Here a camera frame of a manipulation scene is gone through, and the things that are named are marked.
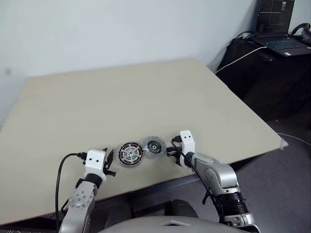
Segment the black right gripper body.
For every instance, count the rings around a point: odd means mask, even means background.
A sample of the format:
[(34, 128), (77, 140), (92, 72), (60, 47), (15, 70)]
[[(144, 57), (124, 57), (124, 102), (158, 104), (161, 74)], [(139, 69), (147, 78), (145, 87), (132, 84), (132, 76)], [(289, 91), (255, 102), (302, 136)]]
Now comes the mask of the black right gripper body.
[(174, 148), (174, 157), (176, 158), (176, 163), (180, 166), (185, 166), (182, 147), (178, 143), (173, 143), (173, 148)]

